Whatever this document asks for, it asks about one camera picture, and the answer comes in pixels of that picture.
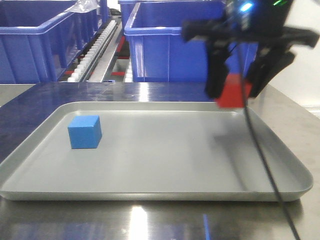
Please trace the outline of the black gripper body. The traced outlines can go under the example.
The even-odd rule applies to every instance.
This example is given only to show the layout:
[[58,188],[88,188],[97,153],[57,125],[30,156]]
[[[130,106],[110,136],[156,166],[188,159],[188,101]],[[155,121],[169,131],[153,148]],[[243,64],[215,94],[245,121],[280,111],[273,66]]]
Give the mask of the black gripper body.
[[304,45],[314,48],[319,33],[285,26],[291,0],[227,0],[219,19],[186,20],[181,36],[203,39],[209,56],[230,56],[231,43],[257,43],[268,48]]

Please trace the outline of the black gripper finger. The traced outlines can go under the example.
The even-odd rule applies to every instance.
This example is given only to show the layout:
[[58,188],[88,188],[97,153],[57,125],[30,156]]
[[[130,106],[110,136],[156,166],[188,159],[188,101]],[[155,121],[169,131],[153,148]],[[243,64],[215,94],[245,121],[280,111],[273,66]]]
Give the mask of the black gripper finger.
[[205,93],[209,98],[220,98],[224,90],[227,76],[230,72],[226,61],[231,56],[229,44],[218,44],[217,41],[207,40],[207,80]]
[[246,80],[251,83],[248,96],[256,98],[267,84],[294,60],[295,54],[291,51],[269,51],[263,56],[257,56],[246,74]]

